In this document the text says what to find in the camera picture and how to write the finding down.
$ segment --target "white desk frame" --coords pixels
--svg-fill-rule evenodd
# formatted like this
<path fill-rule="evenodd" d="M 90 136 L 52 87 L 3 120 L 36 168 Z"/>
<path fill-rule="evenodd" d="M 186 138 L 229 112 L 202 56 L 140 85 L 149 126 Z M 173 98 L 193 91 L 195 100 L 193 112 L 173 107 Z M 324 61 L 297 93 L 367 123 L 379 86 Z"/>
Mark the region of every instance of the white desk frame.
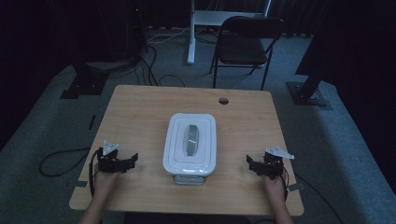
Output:
<path fill-rule="evenodd" d="M 267 17 L 271 0 L 267 0 L 262 13 L 254 12 L 231 12 L 231 11 L 207 11 L 195 10 L 195 0 L 191 0 L 191 29 L 190 29 L 190 47 L 188 64 L 194 64 L 195 57 L 195 25 L 214 25 L 221 26 L 225 20 L 232 16 L 246 17 Z"/>

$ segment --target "person's right arm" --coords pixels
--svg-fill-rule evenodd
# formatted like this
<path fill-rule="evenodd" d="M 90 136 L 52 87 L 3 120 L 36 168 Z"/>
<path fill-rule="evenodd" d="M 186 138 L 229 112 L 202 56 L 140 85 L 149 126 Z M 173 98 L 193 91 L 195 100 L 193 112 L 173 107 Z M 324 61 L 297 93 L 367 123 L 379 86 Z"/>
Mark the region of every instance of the person's right arm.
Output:
<path fill-rule="evenodd" d="M 265 190 L 268 194 L 268 200 L 274 212 L 276 223 L 292 224 L 293 220 L 289 214 L 288 207 L 285 203 L 285 190 L 282 179 L 277 176 L 274 180 L 263 175 Z"/>

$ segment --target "human arm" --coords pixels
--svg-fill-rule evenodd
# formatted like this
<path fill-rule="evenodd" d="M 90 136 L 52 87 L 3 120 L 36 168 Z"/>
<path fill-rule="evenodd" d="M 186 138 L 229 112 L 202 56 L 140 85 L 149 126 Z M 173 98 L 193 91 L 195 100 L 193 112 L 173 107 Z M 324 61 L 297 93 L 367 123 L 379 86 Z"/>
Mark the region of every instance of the human arm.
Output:
<path fill-rule="evenodd" d="M 102 219 L 103 213 L 106 208 L 106 201 L 108 199 L 108 195 L 110 195 L 111 190 L 113 190 L 116 185 L 116 180 L 119 177 L 120 173 L 105 173 L 99 172 L 95 176 L 94 180 L 94 189 L 95 193 L 93 194 L 90 205 L 79 221 L 79 224 L 98 224 Z"/>
<path fill-rule="evenodd" d="M 263 175 L 262 179 L 265 190 L 267 191 L 268 200 L 274 212 L 276 223 L 293 223 L 288 207 L 285 203 L 285 188 L 282 178 L 277 176 L 274 180 L 272 180 L 270 177 Z"/>

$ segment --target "gray carpet floor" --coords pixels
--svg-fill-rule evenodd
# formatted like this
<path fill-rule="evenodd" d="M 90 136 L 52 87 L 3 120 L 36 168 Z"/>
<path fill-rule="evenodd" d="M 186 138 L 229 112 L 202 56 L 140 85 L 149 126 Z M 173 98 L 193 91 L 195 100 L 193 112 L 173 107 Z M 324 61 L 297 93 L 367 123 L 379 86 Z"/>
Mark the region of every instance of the gray carpet floor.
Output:
<path fill-rule="evenodd" d="M 172 32 L 159 30 L 149 34 Z M 212 35 L 200 33 L 199 36 L 216 40 Z M 188 65 L 188 39 L 179 36 L 164 40 L 150 40 L 163 42 L 150 44 L 158 53 L 152 66 L 157 81 L 163 86 L 211 88 L 212 75 L 208 70 L 214 45 L 198 41 L 195 64 Z M 294 74 L 310 41 L 303 36 L 282 36 L 275 45 L 264 87 L 273 95 L 288 150 L 296 157 L 292 161 L 293 169 L 326 198 L 344 223 L 396 223 L 395 195 L 336 88 L 324 82 L 319 86 L 332 110 L 295 105 L 291 100 L 286 82 L 306 80 L 305 76 Z M 154 55 L 150 48 L 144 58 L 151 63 Z M 91 65 L 102 69 L 116 66 L 114 63 Z M 246 69 L 220 68 L 218 88 L 258 90 L 263 69 L 251 76 L 247 76 L 247 72 Z M 129 71 L 111 73 L 102 95 L 60 99 L 75 75 L 73 67 L 68 66 L 54 77 L 0 152 L 0 223 L 77 223 L 83 211 L 72 210 L 68 204 L 82 164 L 70 173 L 49 178 L 38 172 L 39 163 L 54 151 L 90 147 L 117 85 L 145 85 L 144 80 L 149 84 L 148 69 L 139 63 Z M 97 119 L 91 126 L 92 116 Z M 54 157 L 43 168 L 52 174 L 61 172 L 84 154 L 76 152 Z M 304 214 L 294 217 L 295 223 L 338 223 L 325 201 L 311 186 L 305 186 L 301 191 Z M 253 223 L 263 217 L 248 218 Z M 123 213 L 106 212 L 104 223 L 123 223 Z"/>

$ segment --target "white plastic bracket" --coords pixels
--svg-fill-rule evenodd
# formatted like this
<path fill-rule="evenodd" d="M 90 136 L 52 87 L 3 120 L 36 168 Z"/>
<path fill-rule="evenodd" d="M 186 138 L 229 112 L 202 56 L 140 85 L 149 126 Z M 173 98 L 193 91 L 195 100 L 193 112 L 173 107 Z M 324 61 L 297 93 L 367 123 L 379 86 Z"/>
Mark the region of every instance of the white plastic bracket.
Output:
<path fill-rule="evenodd" d="M 278 157 L 294 160 L 293 155 L 289 154 L 288 152 L 285 151 L 285 149 L 283 149 L 279 146 L 266 148 L 265 151 L 273 156 L 278 156 Z"/>
<path fill-rule="evenodd" d="M 103 155 L 106 156 L 117 148 L 119 148 L 119 144 L 110 143 L 105 140 L 105 142 L 103 143 Z"/>

